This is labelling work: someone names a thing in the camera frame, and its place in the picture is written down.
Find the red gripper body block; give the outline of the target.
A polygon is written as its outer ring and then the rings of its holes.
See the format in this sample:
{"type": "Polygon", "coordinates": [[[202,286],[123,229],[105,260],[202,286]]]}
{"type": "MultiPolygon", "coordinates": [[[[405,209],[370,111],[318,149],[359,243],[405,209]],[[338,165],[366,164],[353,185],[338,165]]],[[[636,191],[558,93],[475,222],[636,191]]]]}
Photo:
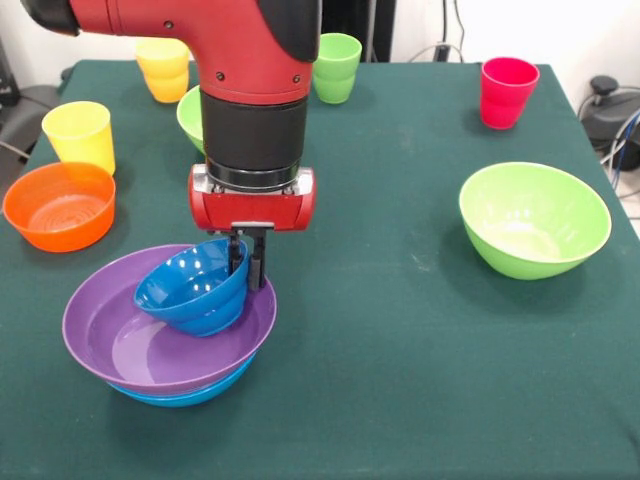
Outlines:
{"type": "Polygon", "coordinates": [[[204,164],[191,168],[189,206],[196,226],[211,232],[266,228],[303,231],[311,223],[316,201],[312,169],[302,168],[294,182],[271,192],[241,192],[214,182],[204,164]]]}

